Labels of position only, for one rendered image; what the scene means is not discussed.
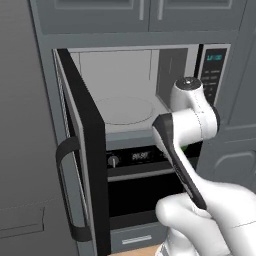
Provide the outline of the black microwave door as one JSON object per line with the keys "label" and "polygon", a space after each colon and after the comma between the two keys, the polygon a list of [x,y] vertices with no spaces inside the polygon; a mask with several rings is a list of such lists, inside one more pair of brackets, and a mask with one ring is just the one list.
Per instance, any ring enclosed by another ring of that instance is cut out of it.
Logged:
{"label": "black microwave door", "polygon": [[111,253],[105,123],[66,49],[55,49],[56,73],[68,137],[77,137],[80,150],[70,153],[78,165],[88,210],[94,256]]}

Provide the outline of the grey built-in microwave oven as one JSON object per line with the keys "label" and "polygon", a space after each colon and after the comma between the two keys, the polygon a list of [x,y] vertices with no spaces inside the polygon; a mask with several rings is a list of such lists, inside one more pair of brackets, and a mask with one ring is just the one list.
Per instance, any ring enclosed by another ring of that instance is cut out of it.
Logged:
{"label": "grey built-in microwave oven", "polygon": [[[194,77],[203,84],[207,102],[214,107],[229,55],[229,44],[179,44],[96,48],[69,51],[96,106],[101,99],[136,97],[151,102],[153,115],[132,125],[105,123],[108,142],[144,139],[152,142],[152,123],[171,111],[171,91],[176,80]],[[215,97],[208,98],[208,93]]]}

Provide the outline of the grey drawer front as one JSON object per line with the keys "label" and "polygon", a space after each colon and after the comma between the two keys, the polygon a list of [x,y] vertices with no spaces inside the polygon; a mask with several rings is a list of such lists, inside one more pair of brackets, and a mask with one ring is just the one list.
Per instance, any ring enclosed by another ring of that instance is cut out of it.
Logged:
{"label": "grey drawer front", "polygon": [[[152,239],[128,245],[122,245],[122,240],[151,235]],[[111,231],[111,252],[119,253],[161,244],[167,236],[167,228],[158,222],[138,225]]]}

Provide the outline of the oven control knob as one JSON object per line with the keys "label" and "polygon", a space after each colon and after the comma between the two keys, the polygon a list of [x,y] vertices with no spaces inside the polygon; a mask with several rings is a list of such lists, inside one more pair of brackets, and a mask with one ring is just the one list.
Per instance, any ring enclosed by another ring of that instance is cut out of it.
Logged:
{"label": "oven control knob", "polygon": [[108,158],[108,164],[115,168],[119,163],[119,158],[117,156],[110,156]]}

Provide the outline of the black built-in oven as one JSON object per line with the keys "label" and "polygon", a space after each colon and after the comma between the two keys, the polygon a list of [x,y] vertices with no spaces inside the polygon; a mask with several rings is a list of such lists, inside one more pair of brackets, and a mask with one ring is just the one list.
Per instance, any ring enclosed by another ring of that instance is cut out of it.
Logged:
{"label": "black built-in oven", "polygon": [[185,191],[154,145],[108,151],[107,171],[111,229],[156,222],[157,201]]}

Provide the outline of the black oven door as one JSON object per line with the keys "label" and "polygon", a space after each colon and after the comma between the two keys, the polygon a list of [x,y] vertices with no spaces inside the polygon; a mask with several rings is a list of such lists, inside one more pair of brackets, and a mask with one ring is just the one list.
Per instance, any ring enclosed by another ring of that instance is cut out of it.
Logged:
{"label": "black oven door", "polygon": [[155,206],[158,200],[183,191],[175,172],[109,182],[110,228],[114,230],[156,222]]}

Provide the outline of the grey panelled cupboard door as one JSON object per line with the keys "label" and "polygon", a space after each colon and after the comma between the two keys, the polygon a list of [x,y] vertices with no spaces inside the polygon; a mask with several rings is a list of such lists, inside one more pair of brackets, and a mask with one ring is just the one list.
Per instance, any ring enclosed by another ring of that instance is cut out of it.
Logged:
{"label": "grey panelled cupboard door", "polygon": [[239,184],[256,193],[256,126],[226,128],[204,141],[197,172],[205,179]]}

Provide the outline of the glass microwave turntable plate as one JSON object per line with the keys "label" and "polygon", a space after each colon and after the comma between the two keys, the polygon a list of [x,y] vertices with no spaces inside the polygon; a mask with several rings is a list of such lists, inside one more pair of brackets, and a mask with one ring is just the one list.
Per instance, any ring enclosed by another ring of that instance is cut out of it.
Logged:
{"label": "glass microwave turntable plate", "polygon": [[132,125],[148,120],[154,113],[151,102],[136,97],[110,97],[97,102],[106,124]]}

